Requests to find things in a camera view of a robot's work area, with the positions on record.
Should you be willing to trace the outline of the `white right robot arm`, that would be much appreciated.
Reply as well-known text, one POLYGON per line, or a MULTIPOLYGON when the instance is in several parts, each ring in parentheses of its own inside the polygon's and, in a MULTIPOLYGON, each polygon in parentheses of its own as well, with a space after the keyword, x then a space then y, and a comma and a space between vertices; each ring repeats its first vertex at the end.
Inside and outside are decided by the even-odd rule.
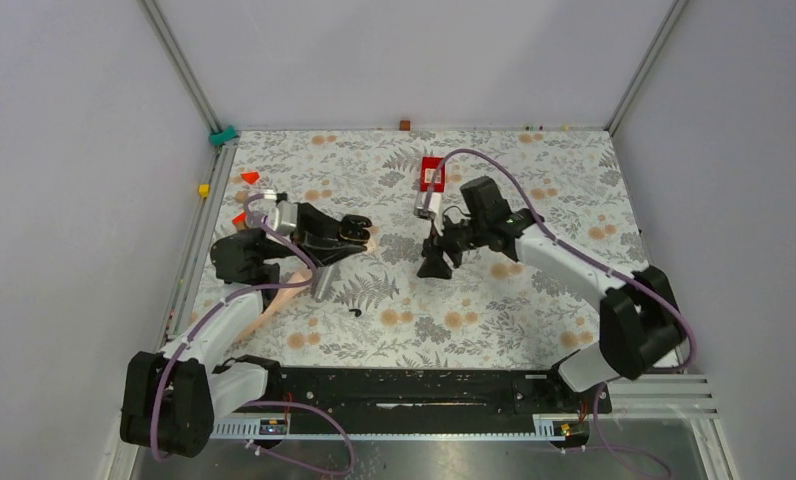
POLYGON ((432 223, 422 244, 420 278, 451 278, 462 255, 487 247, 511 260, 549 273, 579 294, 599 314, 599 338, 558 361, 557 378, 547 386, 549 402, 571 412, 599 383, 623 377, 635 380, 687 338, 676 318, 674 294, 666 275, 650 266, 621 272, 585 260, 575 247, 545 234, 530 210, 511 210, 494 180, 487 176, 460 188, 468 217, 432 223))

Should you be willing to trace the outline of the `red wedge block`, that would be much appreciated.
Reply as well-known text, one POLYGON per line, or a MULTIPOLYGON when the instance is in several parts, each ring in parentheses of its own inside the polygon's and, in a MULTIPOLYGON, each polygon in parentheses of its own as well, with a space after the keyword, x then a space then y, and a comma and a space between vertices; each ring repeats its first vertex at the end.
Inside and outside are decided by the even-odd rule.
POLYGON ((240 177, 245 183, 253 185, 259 181, 260 174, 256 171, 242 172, 240 177))

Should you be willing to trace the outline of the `pink microphone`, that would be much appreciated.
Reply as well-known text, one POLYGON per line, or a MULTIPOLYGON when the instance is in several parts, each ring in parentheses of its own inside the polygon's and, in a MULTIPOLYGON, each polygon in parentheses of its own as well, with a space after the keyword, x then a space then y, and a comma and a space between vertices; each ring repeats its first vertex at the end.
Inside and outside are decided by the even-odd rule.
POLYGON ((257 329, 263 326, 268 320, 274 317, 283 307, 289 304, 296 296, 310 288, 313 280, 313 273, 307 269, 300 269, 294 273, 289 281, 291 283, 303 283, 303 286, 279 289, 278 293, 268 307, 235 339, 236 342, 245 340, 257 329))

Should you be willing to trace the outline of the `floral table mat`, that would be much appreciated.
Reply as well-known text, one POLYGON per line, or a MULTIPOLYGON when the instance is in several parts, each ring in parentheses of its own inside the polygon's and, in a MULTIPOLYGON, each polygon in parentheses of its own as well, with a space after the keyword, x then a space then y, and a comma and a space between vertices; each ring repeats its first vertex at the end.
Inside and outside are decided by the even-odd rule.
POLYGON ((449 280, 416 276, 428 234, 413 213, 424 156, 448 157, 452 218, 465 209, 460 186, 486 175, 513 209, 533 205, 558 235, 608 263, 647 263, 604 132, 246 132, 215 238, 234 232, 245 200, 275 190, 333 217, 369 217, 373 248, 339 264, 324 301, 299 294, 229 355, 290 366, 539 369, 597 340, 597 313, 576 292, 502 254, 471 251, 449 280), (250 171, 260 174, 253 185, 240 177, 250 171))

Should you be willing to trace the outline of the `silver microphone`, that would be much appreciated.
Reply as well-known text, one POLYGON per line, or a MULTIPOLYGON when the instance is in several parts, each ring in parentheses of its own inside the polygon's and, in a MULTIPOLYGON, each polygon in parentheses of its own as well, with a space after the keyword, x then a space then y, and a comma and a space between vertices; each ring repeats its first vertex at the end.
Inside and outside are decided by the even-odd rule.
POLYGON ((312 289, 312 297, 316 301, 324 301, 332 291, 332 285, 339 275, 339 265, 333 264, 317 270, 312 289))

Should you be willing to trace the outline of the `small coloured beads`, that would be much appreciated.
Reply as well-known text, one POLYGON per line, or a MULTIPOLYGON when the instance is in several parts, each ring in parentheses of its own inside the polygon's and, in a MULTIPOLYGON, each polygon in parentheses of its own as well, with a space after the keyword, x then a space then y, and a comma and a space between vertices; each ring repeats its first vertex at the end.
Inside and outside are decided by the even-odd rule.
POLYGON ((531 131, 531 132, 533 132, 533 131, 536 131, 536 132, 540 132, 540 131, 569 131, 569 130, 571 130, 571 128, 572 127, 570 125, 568 125, 568 124, 563 124, 563 125, 537 124, 537 125, 527 125, 527 126, 523 127, 523 130, 524 131, 531 131))

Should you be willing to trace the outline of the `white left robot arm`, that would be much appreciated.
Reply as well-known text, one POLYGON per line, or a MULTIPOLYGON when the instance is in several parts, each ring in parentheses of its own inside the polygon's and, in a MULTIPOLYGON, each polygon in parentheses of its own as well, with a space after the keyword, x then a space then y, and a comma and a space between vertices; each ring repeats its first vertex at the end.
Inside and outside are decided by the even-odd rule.
POLYGON ((321 270, 364 253, 372 221, 331 217, 309 203, 279 199, 270 213, 245 214, 248 228, 216 241, 210 260, 228 287, 203 317, 156 352, 130 360, 121 408, 122 441, 158 459, 192 458, 218 420, 251 402, 283 401, 276 363, 227 361, 225 353, 281 294, 307 288, 321 270))

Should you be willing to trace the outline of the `teal block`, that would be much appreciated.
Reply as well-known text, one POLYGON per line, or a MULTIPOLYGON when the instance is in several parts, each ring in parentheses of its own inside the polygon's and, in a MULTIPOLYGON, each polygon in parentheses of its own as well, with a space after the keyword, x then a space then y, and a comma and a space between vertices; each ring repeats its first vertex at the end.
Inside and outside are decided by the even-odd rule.
POLYGON ((225 143, 236 139, 238 137, 238 132, 233 125, 228 125, 225 129, 210 134, 208 140, 213 147, 221 147, 225 143))

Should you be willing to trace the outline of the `black earbud charging case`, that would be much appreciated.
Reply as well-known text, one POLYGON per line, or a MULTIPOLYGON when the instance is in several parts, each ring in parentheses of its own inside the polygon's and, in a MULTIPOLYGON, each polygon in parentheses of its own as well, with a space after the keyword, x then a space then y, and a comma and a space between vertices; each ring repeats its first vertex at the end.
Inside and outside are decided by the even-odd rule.
POLYGON ((339 235, 347 241, 366 243, 370 240, 372 226, 372 221, 368 217, 346 215, 340 221, 339 235))

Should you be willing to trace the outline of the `aluminium corner rail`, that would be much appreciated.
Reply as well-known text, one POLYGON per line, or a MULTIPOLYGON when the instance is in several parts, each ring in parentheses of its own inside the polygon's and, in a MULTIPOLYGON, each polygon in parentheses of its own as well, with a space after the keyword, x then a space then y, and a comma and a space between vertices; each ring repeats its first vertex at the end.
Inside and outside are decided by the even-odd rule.
POLYGON ((673 0, 671 2, 670 8, 661 21, 652 40, 650 41, 641 61, 636 67, 630 82, 628 83, 620 101, 613 111, 613 114, 605 125, 604 130, 610 135, 610 137, 614 137, 620 130, 630 109, 637 99, 639 91, 649 78, 651 70, 660 59, 662 51, 668 44, 674 29, 680 22, 681 17, 689 4, 689 0, 673 0))
POLYGON ((161 320, 156 347, 172 340, 190 323, 188 303, 192 298, 190 292, 195 271, 195 257, 201 250, 206 224, 207 199, 198 193, 198 187, 210 183, 215 175, 218 160, 218 148, 209 137, 221 130, 221 123, 205 89, 188 60, 182 43, 177 38, 169 16, 161 1, 140 1, 147 23, 156 37, 166 56, 168 70, 177 78, 177 93, 182 93, 189 105, 187 122, 195 123, 195 128, 186 129, 170 125, 168 133, 184 133, 186 138, 178 140, 178 147, 187 149, 187 162, 175 168, 178 173, 187 176, 185 185, 178 189, 178 205, 188 213, 188 223, 182 238, 177 241, 178 257, 174 270, 174 284, 171 287, 166 309, 161 320))

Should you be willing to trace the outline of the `aluminium corner rail right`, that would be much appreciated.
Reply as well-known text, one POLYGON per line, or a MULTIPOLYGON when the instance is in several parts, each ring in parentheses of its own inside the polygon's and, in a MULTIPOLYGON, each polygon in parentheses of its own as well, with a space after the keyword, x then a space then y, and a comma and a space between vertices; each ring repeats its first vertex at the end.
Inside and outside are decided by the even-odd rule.
POLYGON ((636 67, 630 82, 628 83, 620 101, 613 111, 613 114, 605 125, 604 130, 610 135, 610 137, 614 137, 620 130, 630 109, 637 99, 639 91, 649 78, 651 70, 660 59, 662 51, 668 44, 674 29, 680 22, 681 17, 689 4, 689 0, 673 0, 671 2, 670 8, 661 21, 652 40, 650 41, 641 61, 636 67))

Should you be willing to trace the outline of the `red box with label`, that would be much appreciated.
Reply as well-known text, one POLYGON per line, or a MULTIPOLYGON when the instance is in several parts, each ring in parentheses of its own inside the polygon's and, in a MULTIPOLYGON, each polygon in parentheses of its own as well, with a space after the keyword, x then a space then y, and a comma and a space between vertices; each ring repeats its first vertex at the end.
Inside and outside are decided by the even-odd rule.
POLYGON ((424 156, 421 161, 419 191, 443 193, 446 180, 445 170, 440 166, 442 157, 424 156))

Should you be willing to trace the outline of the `red block near microphones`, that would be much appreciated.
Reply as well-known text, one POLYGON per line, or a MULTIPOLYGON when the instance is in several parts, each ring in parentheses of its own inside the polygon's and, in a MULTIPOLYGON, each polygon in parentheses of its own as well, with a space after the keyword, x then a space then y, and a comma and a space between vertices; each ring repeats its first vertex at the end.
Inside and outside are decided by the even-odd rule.
POLYGON ((231 220, 232 224, 236 227, 239 225, 247 225, 247 215, 245 212, 240 213, 231 220))

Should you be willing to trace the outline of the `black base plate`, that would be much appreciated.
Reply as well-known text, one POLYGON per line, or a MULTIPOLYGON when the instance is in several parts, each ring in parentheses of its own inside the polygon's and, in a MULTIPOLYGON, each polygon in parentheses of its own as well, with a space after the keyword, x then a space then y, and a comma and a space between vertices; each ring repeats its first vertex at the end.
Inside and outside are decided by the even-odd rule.
POLYGON ((288 367, 252 355, 228 359, 217 372, 232 366, 267 369, 265 399, 292 401, 314 407, 313 412, 272 405, 242 408, 242 413, 314 414, 335 428, 337 419, 375 412, 411 415, 493 414, 561 416, 574 423, 592 412, 607 414, 607 393, 590 388, 571 393, 550 371, 531 370, 415 370, 399 368, 288 367))

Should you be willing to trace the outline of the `aluminium corner rail left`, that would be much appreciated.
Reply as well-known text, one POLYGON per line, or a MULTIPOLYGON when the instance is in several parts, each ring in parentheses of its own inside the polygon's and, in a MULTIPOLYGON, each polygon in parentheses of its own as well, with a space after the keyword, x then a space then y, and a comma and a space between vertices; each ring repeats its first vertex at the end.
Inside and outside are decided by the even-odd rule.
POLYGON ((187 176, 185 185, 178 189, 178 205, 188 213, 188 223, 182 238, 177 241, 178 257, 174 270, 174 284, 171 287, 166 309, 161 320, 156 347, 172 340, 190 323, 188 303, 192 298, 190 292, 195 271, 195 257, 201 250, 206 224, 207 199, 198 193, 198 187, 210 183, 215 175, 218 160, 218 148, 209 137, 221 130, 221 123, 205 89, 188 60, 182 43, 177 38, 169 16, 161 1, 140 1, 147 23, 156 37, 166 56, 168 70, 177 78, 177 93, 182 93, 189 105, 187 122, 195 123, 195 128, 186 129, 170 125, 168 133, 184 133, 186 138, 178 140, 178 147, 187 149, 187 162, 175 168, 178 173, 187 176))

